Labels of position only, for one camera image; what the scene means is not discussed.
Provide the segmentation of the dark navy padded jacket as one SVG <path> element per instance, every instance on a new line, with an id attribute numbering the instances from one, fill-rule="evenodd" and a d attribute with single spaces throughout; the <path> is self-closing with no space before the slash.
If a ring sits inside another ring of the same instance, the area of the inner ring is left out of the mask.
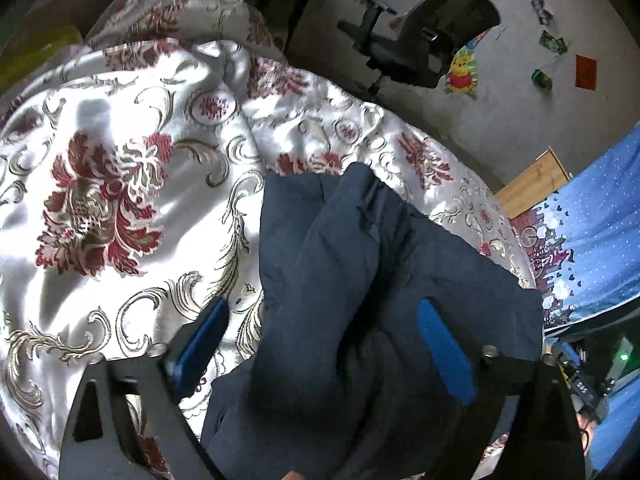
<path id="1" fill-rule="evenodd" d="M 541 298 L 363 164 L 270 174 L 260 216 L 262 340 L 212 385 L 202 445 L 229 479 L 402 479 L 462 410 L 419 330 L 436 302 L 480 344 L 541 352 Z"/>

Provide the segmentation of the black mesh office chair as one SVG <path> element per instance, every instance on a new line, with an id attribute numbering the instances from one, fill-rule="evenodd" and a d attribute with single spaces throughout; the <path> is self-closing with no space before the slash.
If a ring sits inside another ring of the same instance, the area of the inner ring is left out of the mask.
<path id="1" fill-rule="evenodd" d="M 374 28 L 382 14 L 395 14 L 383 0 L 364 0 L 362 21 L 341 20 L 337 28 L 354 40 L 352 47 L 377 70 L 378 79 L 361 88 L 360 96 L 373 100 L 384 80 L 434 89 L 449 70 L 454 56 L 471 40 L 501 22 L 490 0 L 422 0 L 401 20 L 395 39 Z"/>

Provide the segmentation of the Winnie the Pooh poster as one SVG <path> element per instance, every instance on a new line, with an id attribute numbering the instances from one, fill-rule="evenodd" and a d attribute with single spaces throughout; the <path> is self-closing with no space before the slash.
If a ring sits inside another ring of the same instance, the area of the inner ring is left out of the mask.
<path id="1" fill-rule="evenodd" d="M 476 97 L 477 87 L 477 62 L 473 49 L 463 47 L 451 61 L 448 73 L 446 73 L 446 93 L 462 93 Z"/>

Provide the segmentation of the blue printed curtain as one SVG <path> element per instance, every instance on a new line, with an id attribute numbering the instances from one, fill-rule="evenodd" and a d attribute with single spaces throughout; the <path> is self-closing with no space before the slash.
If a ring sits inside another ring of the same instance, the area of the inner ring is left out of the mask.
<path id="1" fill-rule="evenodd" d="M 567 350 L 608 414 L 593 425 L 590 479 L 638 477 L 639 130 L 512 221 L 542 297 L 544 333 Z"/>

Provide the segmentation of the red square wall sticker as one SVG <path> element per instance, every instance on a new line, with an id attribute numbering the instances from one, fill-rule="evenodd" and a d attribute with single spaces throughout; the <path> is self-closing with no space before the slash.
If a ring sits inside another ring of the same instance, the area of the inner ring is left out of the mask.
<path id="1" fill-rule="evenodd" d="M 594 91 L 597 89 L 598 62 L 583 55 L 575 56 L 575 87 Z"/>

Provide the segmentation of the green white wall sticker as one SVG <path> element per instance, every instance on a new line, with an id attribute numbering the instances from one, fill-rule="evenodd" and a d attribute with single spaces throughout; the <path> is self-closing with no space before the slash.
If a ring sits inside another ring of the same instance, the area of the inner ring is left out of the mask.
<path id="1" fill-rule="evenodd" d="M 567 52 L 568 47 L 565 40 L 560 37 L 556 38 L 552 36 L 548 30 L 543 30 L 539 37 L 539 44 L 541 47 L 549 50 L 550 52 L 558 55 L 562 55 Z"/>

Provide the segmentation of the floral white red bedspread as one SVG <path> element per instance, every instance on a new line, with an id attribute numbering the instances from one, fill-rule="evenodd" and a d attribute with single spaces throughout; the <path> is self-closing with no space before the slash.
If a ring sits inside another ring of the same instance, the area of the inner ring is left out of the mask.
<path id="1" fill-rule="evenodd" d="M 96 356 L 141 356 L 213 296 L 231 324 L 193 396 L 262 334 L 269 170 L 363 162 L 525 288 L 533 271 L 480 177 L 426 132 L 289 66 L 245 0 L 126 0 L 1 100 L 1 417 L 43 479 Z"/>

